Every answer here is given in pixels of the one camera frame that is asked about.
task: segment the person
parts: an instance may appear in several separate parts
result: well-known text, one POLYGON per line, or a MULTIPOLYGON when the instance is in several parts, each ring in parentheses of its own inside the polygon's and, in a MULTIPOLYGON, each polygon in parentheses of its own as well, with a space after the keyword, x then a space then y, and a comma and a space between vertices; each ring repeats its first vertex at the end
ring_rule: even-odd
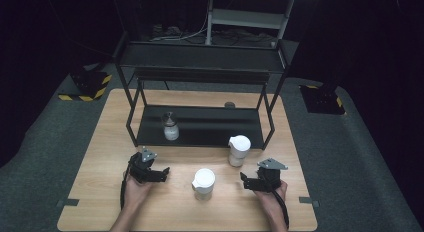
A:
MULTIPOLYGON (((131 226, 138 215, 143 202, 146 200, 150 189, 154 183, 146 182, 140 184, 130 174, 127 176, 127 186, 125 189, 125 203, 112 225, 110 232, 130 231, 131 226)), ((283 211, 277 202, 277 199, 272 193, 261 191, 253 191, 258 197, 261 206, 267 216, 268 223, 272 232, 286 232, 287 226, 284 222, 283 211)), ((281 180, 281 186, 276 189, 276 192, 285 201, 287 192, 287 183, 281 180)))

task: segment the black metal frame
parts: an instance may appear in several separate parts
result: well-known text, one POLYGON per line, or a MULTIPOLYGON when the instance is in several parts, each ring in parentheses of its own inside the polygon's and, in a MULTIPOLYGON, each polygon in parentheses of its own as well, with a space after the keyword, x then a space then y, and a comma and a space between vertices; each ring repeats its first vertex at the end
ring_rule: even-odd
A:
MULTIPOLYGON (((125 53, 125 50, 128 45, 132 46, 143 46, 146 45, 146 43, 141 42, 130 42, 128 40, 128 37, 126 33, 122 36, 117 49, 114 53, 114 63, 116 66, 116 69, 118 71, 119 77, 121 79, 122 85, 124 87, 128 102, 130 104, 131 110, 128 116, 128 120, 126 123, 127 130, 130 134, 130 137, 134 143, 134 146, 138 146, 139 143, 137 141, 137 137, 134 134, 134 131, 131 128, 131 122, 134 116, 134 112, 136 109, 138 97, 141 95, 145 109, 149 108, 151 106, 157 106, 157 105, 151 105, 148 104, 146 96, 144 94, 143 85, 142 82, 146 80, 153 80, 153 81, 185 81, 185 82, 205 82, 205 83, 226 83, 226 84, 256 84, 256 85, 262 85, 262 90, 260 92, 258 104, 255 108, 256 111, 259 110, 262 100, 265 104, 267 116, 268 116, 268 122, 270 124, 270 132, 267 135, 266 139, 263 140, 262 137, 262 131, 260 131, 261 134, 261 140, 263 142, 261 149, 265 150, 267 147, 269 141, 271 140, 272 135, 275 131, 274 122, 272 119, 272 110, 274 108, 274 105, 276 103, 276 100, 278 98, 278 95, 281 91, 282 85, 284 83, 285 78, 287 77, 287 67, 288 63, 286 60, 286 57, 283 52, 281 41, 278 41, 278 45, 275 49, 267 49, 267 50, 275 50, 275 52, 278 53, 280 60, 281 60, 281 67, 283 71, 260 71, 260 70, 249 70, 249 69, 237 69, 237 70, 231 70, 231 69, 208 69, 208 68, 187 68, 187 67, 166 67, 166 66, 140 66, 137 64, 134 65, 128 65, 125 64, 124 66, 127 67, 134 67, 135 68, 135 76, 137 77, 137 89, 136 93, 134 95, 134 98, 131 96, 131 93, 129 92, 128 84, 125 79, 124 73, 122 71, 123 66, 121 64, 122 62, 122 56, 125 53), (281 74, 280 81, 277 85, 277 88, 274 92, 274 96, 271 100, 271 103, 268 101, 268 97, 266 96, 266 89, 267 89, 267 82, 269 80, 269 77, 272 73, 278 73, 281 74)), ((201 107, 205 109, 213 109, 216 107, 201 107)))

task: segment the stand base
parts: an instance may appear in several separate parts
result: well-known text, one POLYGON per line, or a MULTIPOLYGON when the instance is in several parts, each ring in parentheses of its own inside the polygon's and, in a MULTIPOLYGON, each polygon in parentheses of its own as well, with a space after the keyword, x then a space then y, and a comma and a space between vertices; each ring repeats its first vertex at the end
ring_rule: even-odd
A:
POLYGON ((105 72, 89 72, 84 88, 77 86, 68 75, 62 83, 62 88, 58 93, 59 99, 66 101, 93 101, 98 100, 104 94, 106 87, 112 78, 105 72))
POLYGON ((335 92, 324 94, 316 86, 300 85, 299 88, 309 113, 335 115, 346 113, 340 98, 335 92))

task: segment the white mug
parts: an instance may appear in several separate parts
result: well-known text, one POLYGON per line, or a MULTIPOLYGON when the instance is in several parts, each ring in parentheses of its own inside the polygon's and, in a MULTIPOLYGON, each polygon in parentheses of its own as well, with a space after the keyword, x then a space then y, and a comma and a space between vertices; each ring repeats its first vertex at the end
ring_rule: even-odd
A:
POLYGON ((200 169, 194 175, 192 188, 198 200, 209 200, 212 197, 213 186, 215 184, 215 174, 210 169, 200 169))
POLYGON ((239 167, 243 165, 244 158, 247 156, 250 150, 250 140, 244 135, 238 135, 231 137, 228 141, 230 146, 230 154, 228 161, 232 166, 239 167))

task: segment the shelf top tier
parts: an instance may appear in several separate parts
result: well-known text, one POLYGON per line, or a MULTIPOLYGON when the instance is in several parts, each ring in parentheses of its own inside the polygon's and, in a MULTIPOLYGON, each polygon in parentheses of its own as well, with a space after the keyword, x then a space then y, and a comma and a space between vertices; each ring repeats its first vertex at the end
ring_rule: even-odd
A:
POLYGON ((130 42, 120 60, 122 67, 170 68, 193 71, 243 71, 282 74, 281 52, 276 48, 173 45, 130 42))

